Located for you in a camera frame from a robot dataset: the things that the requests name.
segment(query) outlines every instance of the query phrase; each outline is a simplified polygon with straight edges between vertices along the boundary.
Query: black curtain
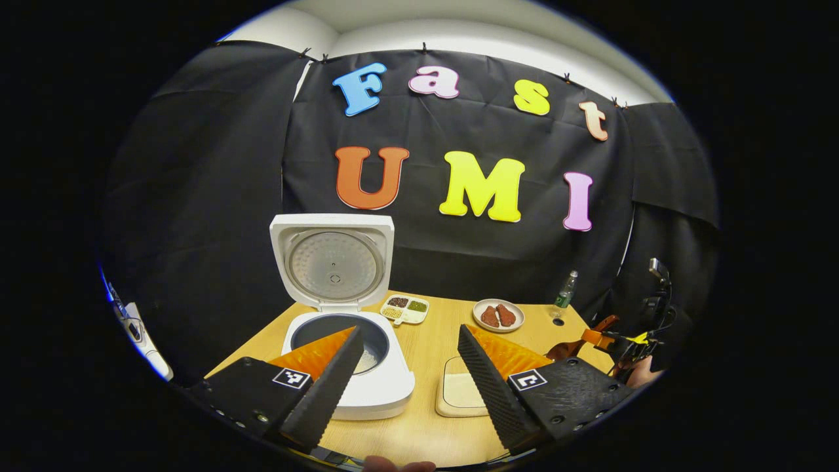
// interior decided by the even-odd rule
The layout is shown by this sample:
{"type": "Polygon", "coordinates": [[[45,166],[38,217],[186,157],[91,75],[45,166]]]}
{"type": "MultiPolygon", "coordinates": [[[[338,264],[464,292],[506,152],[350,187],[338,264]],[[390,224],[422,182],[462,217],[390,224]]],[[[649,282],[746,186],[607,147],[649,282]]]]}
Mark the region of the black curtain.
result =
{"type": "Polygon", "coordinates": [[[546,71],[484,55],[445,51],[382,51],[349,55],[311,67],[294,102],[284,154],[285,212],[371,212],[345,205],[336,194],[337,149],[362,146],[361,187],[382,185],[378,150],[400,147],[404,162],[399,195],[386,208],[396,228],[390,288],[467,300],[495,297],[517,303],[555,299],[572,270],[580,274],[574,301],[582,312],[613,283],[632,220],[633,160],[623,111],[611,100],[546,71]],[[380,62],[380,103],[346,116],[347,100],[332,82],[380,62]],[[412,92],[408,82],[421,66],[444,66],[460,75],[460,95],[443,99],[412,92]],[[519,79],[543,84],[550,111],[544,116],[516,108],[519,79]],[[580,102],[606,115],[608,139],[594,139],[580,102]],[[485,176],[503,158],[524,163],[517,223],[441,214],[446,199],[449,151],[476,156],[485,176]],[[588,232],[563,228],[568,212],[566,172],[588,174],[588,232]]]}
{"type": "Polygon", "coordinates": [[[253,42],[205,50],[151,98],[113,163],[105,273],[125,302],[138,304],[179,383],[200,379],[292,303],[268,237],[281,212],[391,216],[396,291],[550,303],[577,270],[573,304],[583,318],[616,313],[629,323],[654,288],[646,267],[658,257],[671,270],[675,302],[703,311],[717,198],[706,155],[675,105],[620,108],[533,67],[413,50],[314,62],[292,104],[307,61],[253,42]],[[387,66],[380,103],[348,117],[332,82],[374,62],[387,66]],[[421,66],[457,71],[460,95],[412,92],[421,66]],[[546,87],[547,114],[516,108],[520,79],[546,87]],[[592,137],[581,102],[604,113],[606,141],[592,137]],[[410,152],[391,205],[370,211],[341,201],[335,152],[346,146],[370,149],[361,177],[369,192],[382,185],[381,148],[410,152]],[[521,161],[521,220],[490,219],[493,202],[475,217],[467,197],[465,216],[442,214],[449,151],[475,155],[485,176],[501,159],[521,161]],[[593,180],[590,231],[563,227],[566,172],[593,180]]]}
{"type": "Polygon", "coordinates": [[[255,42],[204,50],[150,98],[112,163],[103,269],[181,384],[292,303],[268,225],[307,61],[255,42]]]}
{"type": "MultiPolygon", "coordinates": [[[[633,231],[623,266],[596,320],[618,315],[613,329],[643,331],[643,299],[658,286],[648,271],[655,257],[670,270],[673,304],[692,323],[698,322],[709,306],[722,244],[707,149],[673,103],[629,107],[624,116],[635,162],[633,231]]],[[[669,364],[679,348],[660,347],[653,370],[669,364]]]]}

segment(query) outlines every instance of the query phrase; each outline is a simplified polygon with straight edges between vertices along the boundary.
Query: water bottle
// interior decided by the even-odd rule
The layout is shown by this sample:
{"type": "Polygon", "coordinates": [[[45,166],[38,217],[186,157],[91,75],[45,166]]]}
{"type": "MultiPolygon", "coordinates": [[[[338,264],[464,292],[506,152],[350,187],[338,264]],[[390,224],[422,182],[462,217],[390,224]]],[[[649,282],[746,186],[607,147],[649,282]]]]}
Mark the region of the water bottle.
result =
{"type": "Polygon", "coordinates": [[[565,280],[565,284],[562,286],[560,294],[556,296],[556,301],[554,302],[554,305],[561,308],[562,311],[552,313],[554,319],[561,317],[562,312],[571,303],[571,298],[574,296],[574,291],[576,290],[576,281],[577,271],[572,270],[571,275],[569,275],[568,279],[565,280]]]}

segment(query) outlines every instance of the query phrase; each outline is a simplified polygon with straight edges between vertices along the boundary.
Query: meat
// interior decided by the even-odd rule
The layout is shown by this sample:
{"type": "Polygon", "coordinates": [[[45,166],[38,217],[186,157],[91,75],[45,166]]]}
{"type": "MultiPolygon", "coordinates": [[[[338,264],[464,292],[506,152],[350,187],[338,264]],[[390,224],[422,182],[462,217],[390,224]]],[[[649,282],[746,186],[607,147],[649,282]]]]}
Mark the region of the meat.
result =
{"type": "Polygon", "coordinates": [[[493,328],[498,328],[500,326],[498,324],[498,317],[495,316],[495,308],[494,307],[487,307],[486,310],[483,311],[481,315],[481,321],[492,326],[493,328]]]}
{"type": "Polygon", "coordinates": [[[498,310],[498,315],[501,318],[501,326],[513,326],[513,323],[516,322],[516,315],[500,303],[495,308],[498,310]]]}

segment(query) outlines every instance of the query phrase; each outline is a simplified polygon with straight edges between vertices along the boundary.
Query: wooden table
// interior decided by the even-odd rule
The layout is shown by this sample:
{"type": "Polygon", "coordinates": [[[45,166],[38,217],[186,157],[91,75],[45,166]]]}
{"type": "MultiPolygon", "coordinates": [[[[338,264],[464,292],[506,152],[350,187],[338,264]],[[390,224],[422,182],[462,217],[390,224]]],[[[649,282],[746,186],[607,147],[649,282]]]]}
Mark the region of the wooden table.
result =
{"type": "MultiPolygon", "coordinates": [[[[422,460],[430,460],[438,467],[454,467],[481,463],[506,454],[507,449],[498,440],[489,416],[449,418],[440,416],[435,410],[437,384],[443,365],[448,359],[460,356],[457,353],[460,325],[477,326],[472,318],[475,302],[416,296],[429,302],[428,316],[420,324],[403,323],[393,328],[405,361],[416,379],[414,394],[407,408],[399,416],[384,420],[332,420],[319,445],[360,459],[370,454],[382,455],[399,467],[422,460]]],[[[365,307],[364,311],[378,312],[386,299],[365,307]]],[[[562,316],[565,325],[556,326],[550,317],[556,307],[517,305],[524,312],[524,324],[511,333],[499,336],[539,354],[547,353],[557,343],[580,339],[587,328],[572,307],[568,307],[562,316]]],[[[243,356],[266,361],[279,357],[292,320],[312,311],[310,307],[295,303],[207,376],[243,356]]],[[[612,367],[609,356],[590,344],[582,348],[580,357],[603,372],[612,367]]]]}

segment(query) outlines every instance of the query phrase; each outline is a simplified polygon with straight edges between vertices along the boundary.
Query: white plate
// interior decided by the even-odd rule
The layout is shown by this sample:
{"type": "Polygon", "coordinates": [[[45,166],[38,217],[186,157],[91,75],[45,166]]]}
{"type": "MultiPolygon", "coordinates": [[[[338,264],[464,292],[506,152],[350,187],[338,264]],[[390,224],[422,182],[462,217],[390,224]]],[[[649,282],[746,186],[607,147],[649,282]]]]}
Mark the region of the white plate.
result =
{"type": "Polygon", "coordinates": [[[497,298],[487,298],[486,300],[481,300],[476,303],[472,309],[472,316],[475,318],[475,323],[477,323],[478,326],[486,329],[487,331],[492,331],[493,333],[509,333],[510,331],[519,329],[519,327],[524,324],[524,312],[522,312],[521,308],[516,307],[513,303],[499,300],[497,298]],[[513,323],[513,325],[507,327],[499,326],[498,328],[495,328],[481,321],[481,315],[484,310],[490,306],[497,307],[499,303],[502,303],[509,311],[513,312],[513,315],[516,316],[516,322],[513,323]]]}

